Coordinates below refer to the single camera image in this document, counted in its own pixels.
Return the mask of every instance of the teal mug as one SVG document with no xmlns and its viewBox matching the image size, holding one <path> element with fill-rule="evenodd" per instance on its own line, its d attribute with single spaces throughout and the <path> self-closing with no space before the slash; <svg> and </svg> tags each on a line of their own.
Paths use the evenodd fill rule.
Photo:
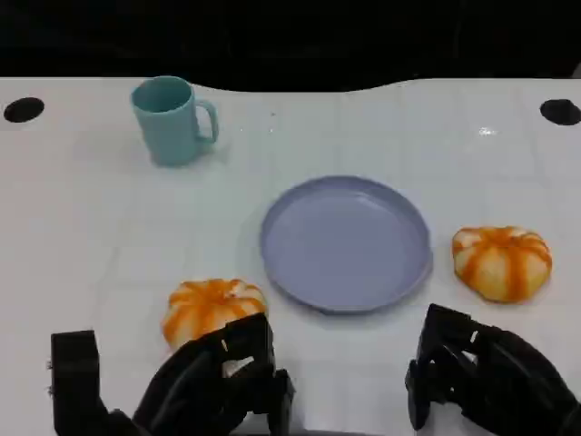
<svg viewBox="0 0 581 436">
<path fill-rule="evenodd" d="M 152 160 L 160 166 L 181 166 L 209 151 L 218 139 L 216 108 L 196 100 L 192 86 L 179 77 L 148 79 L 131 94 L 133 111 Z M 212 137 L 200 135 L 196 106 L 208 111 Z"/>
</svg>

